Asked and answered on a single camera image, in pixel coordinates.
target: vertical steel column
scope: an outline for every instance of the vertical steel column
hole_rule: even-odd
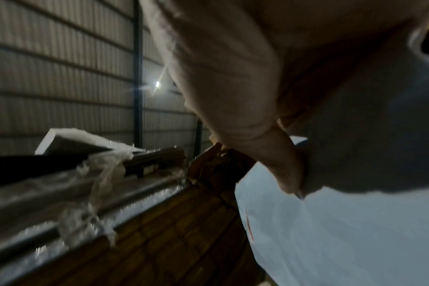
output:
[[[134,8],[134,145],[142,148],[142,9],[139,0],[132,0]]]
[[[200,151],[202,148],[202,127],[203,127],[202,120],[197,118],[196,141],[194,142],[194,157],[200,154]]]

